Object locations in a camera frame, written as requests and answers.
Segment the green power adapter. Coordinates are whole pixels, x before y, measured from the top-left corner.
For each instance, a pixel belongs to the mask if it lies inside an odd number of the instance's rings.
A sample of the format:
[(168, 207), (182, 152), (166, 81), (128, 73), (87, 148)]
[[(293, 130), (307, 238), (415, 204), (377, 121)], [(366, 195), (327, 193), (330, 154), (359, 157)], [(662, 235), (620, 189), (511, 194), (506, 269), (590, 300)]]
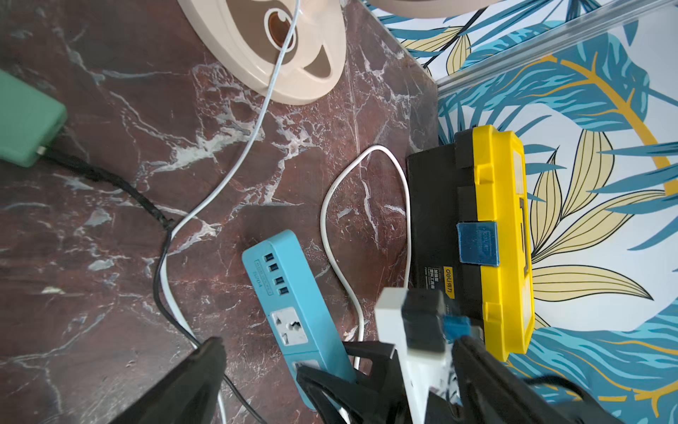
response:
[(58, 100), (1, 72), (1, 160), (24, 168), (39, 159), (67, 120), (67, 109)]

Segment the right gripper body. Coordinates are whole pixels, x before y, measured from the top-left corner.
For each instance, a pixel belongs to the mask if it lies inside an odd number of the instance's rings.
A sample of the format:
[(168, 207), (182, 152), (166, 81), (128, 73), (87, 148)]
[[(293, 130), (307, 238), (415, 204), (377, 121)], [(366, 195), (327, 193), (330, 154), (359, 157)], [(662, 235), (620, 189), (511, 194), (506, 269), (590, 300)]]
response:
[(345, 342), (349, 355), (370, 360), (369, 374), (353, 369), (349, 379), (300, 365), (297, 383), (325, 423), (459, 423), (452, 345), (442, 353), (406, 349), (383, 342)]

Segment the teal power strip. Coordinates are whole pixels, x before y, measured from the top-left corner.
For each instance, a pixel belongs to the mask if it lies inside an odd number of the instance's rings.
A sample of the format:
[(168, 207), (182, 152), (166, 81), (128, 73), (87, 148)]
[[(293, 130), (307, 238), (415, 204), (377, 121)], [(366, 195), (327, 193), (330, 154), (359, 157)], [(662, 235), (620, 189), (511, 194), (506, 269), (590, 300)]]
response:
[(291, 376), (304, 365), (353, 382), (355, 369), (295, 233), (263, 240), (242, 261)]

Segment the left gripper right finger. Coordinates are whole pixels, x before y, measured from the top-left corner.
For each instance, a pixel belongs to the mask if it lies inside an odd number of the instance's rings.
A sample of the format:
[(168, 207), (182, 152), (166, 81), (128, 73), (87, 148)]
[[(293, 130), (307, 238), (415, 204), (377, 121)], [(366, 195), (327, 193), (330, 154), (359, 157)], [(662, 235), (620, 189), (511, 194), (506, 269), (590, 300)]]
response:
[[(519, 378), (476, 339), (464, 336), (452, 346), (461, 399), (461, 423), (619, 423), (592, 395), (558, 375)], [(574, 401), (550, 404), (533, 388), (555, 386), (573, 392)]]

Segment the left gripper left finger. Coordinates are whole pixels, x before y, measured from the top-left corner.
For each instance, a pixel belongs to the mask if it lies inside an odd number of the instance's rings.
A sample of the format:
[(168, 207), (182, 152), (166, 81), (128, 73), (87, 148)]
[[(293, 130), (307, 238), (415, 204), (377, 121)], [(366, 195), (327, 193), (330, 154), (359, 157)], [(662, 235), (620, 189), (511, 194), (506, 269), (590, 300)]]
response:
[(212, 422), (226, 361), (222, 339), (210, 337), (113, 422)]

